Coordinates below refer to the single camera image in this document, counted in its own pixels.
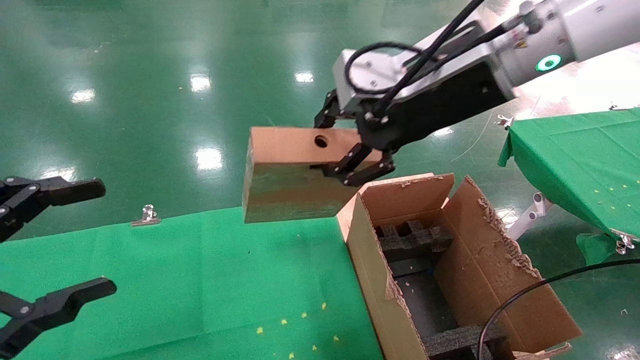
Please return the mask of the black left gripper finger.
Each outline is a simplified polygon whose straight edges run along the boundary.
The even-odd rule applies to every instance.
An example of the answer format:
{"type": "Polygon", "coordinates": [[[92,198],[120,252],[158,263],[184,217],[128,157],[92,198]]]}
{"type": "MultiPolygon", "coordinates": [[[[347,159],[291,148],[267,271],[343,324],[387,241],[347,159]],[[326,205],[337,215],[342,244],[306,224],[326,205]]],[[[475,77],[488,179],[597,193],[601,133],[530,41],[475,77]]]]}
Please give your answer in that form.
{"type": "Polygon", "coordinates": [[[42,333],[75,321],[84,305],[117,291],[114,281],[96,278],[50,292],[34,302],[9,292],[0,294],[0,310],[9,321],[0,330],[0,356],[11,360],[42,333]]]}
{"type": "Polygon", "coordinates": [[[9,177],[0,183],[0,241],[5,242],[48,207],[64,207],[102,198],[100,178],[68,181],[62,177],[33,180],[9,177]]]}

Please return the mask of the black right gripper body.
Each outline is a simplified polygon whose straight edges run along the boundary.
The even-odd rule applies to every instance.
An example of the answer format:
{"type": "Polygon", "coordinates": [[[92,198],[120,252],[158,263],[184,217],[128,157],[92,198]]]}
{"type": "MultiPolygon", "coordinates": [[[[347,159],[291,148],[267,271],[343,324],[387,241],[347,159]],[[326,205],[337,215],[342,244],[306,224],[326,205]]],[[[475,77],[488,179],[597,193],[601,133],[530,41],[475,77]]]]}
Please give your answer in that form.
{"type": "Polygon", "coordinates": [[[389,153],[515,97],[514,85],[496,60],[453,60],[380,110],[381,95],[358,96],[359,146],[389,153]]]}

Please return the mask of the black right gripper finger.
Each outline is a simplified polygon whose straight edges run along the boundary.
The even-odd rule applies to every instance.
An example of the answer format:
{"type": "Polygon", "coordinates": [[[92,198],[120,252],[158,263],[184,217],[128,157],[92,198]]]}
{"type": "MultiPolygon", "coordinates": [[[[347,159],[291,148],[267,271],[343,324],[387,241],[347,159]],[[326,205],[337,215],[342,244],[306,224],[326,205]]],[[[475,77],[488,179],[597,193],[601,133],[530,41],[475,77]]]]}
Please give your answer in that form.
{"type": "Polygon", "coordinates": [[[314,117],[314,128],[333,128],[336,125],[336,121],[355,120],[361,112],[361,109],[354,111],[342,110],[339,105],[338,91],[332,89],[327,93],[322,109],[314,117]]]}
{"type": "Polygon", "coordinates": [[[387,174],[393,173],[396,166],[393,160],[394,151],[383,150],[377,161],[365,163],[374,149],[362,142],[356,143],[338,162],[314,164],[312,170],[320,170],[327,178],[334,178],[346,187],[361,187],[387,174]]]}

